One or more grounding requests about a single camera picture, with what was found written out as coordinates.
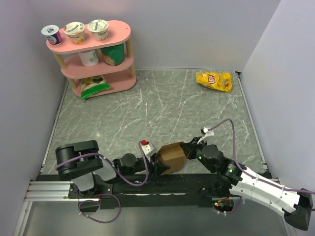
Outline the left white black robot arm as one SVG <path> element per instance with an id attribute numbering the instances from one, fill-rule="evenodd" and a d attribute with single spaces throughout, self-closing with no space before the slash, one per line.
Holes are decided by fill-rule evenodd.
<path id="1" fill-rule="evenodd" d="M 61 181 L 72 181 L 87 198 L 97 193 L 95 176 L 99 176 L 104 182 L 120 177 L 127 184 L 140 187 L 150 176 L 160 176 L 170 166 L 157 159 L 157 150 L 152 143 L 141 140 L 138 146 L 141 157 L 127 153 L 111 161 L 99 153 L 95 140 L 62 145 L 55 150 L 55 169 Z"/>

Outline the brown cardboard box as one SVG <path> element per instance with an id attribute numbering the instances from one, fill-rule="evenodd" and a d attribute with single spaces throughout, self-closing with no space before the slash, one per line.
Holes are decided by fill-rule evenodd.
<path id="1" fill-rule="evenodd" d="M 181 149 L 181 143 L 177 142 L 162 146 L 157 152 L 157 161 L 170 167 L 162 175 L 170 174 L 182 169 L 186 156 Z"/>

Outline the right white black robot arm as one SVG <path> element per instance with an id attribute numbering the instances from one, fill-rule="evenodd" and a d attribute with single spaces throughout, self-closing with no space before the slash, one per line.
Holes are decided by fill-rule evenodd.
<path id="1" fill-rule="evenodd" d="M 207 188 L 213 197 L 240 196 L 270 208 L 292 227 L 307 231 L 313 199 L 306 189 L 294 190 L 255 173 L 249 167 L 226 158 L 216 145 L 191 141 L 180 145 L 187 159 L 197 159 L 216 175 Z"/>

